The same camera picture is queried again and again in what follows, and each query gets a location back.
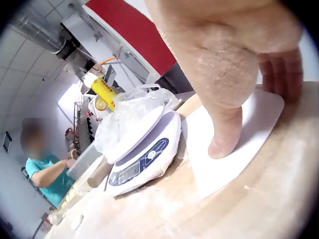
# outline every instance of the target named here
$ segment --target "yellow bottle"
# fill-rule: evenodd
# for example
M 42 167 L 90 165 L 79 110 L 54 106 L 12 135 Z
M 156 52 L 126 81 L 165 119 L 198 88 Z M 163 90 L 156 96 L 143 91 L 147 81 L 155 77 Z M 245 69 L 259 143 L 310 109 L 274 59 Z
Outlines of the yellow bottle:
M 114 90 L 109 87 L 102 78 L 97 78 L 95 81 L 93 81 L 91 88 L 107 103 L 109 108 L 114 111 L 115 104 L 113 97 L 116 96 Z

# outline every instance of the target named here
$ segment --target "wooden work surface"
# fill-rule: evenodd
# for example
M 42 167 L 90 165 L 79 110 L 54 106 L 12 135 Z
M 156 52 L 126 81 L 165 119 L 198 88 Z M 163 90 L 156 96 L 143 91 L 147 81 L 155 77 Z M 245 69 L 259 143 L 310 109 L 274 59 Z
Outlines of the wooden work surface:
M 318 183 L 318 87 L 304 83 L 300 102 L 285 106 L 252 162 L 215 194 L 197 195 L 181 138 L 163 177 L 116 199 L 103 192 L 102 182 L 47 238 L 291 238 L 306 223 Z M 194 95 L 178 112 L 186 117 L 200 105 Z M 80 214 L 83 222 L 72 231 L 70 222 Z

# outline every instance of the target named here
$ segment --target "rolling pin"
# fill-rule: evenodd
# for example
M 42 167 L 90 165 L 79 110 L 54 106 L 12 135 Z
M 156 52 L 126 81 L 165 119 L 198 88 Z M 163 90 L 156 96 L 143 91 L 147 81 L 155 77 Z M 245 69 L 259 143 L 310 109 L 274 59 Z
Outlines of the rolling pin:
M 113 165 L 108 164 L 108 161 L 103 161 L 87 179 L 87 183 L 92 188 L 97 188 L 103 179 L 110 173 Z

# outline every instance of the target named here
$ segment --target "teal shirt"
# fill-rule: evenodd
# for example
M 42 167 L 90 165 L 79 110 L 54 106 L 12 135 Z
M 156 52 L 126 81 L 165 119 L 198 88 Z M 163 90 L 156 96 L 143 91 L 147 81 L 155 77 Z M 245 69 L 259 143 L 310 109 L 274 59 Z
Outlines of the teal shirt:
M 29 174 L 29 177 L 32 179 L 32 175 L 35 172 L 41 171 L 55 163 L 59 159 L 51 154 L 44 160 L 32 160 L 28 158 L 26 161 L 26 171 Z M 40 188 L 41 192 L 50 200 L 50 202 L 58 207 L 62 202 L 62 199 L 67 194 L 69 189 L 74 183 L 73 178 L 66 175 L 67 169 L 64 169 L 63 172 L 56 178 L 56 180 L 51 183 L 48 187 Z

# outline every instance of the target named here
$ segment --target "orange cable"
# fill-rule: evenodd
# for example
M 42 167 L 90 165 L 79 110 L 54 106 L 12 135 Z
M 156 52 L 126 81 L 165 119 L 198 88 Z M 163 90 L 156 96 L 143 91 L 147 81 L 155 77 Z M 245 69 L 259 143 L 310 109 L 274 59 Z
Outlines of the orange cable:
M 107 59 L 107 60 L 105 60 L 105 61 L 102 61 L 102 62 L 100 63 L 100 65 L 104 64 L 105 62 L 108 62 L 108 61 L 111 61 L 111 60 L 115 60 L 115 59 L 116 59 L 116 57 L 111 57 L 111 58 L 109 58 L 109 59 Z

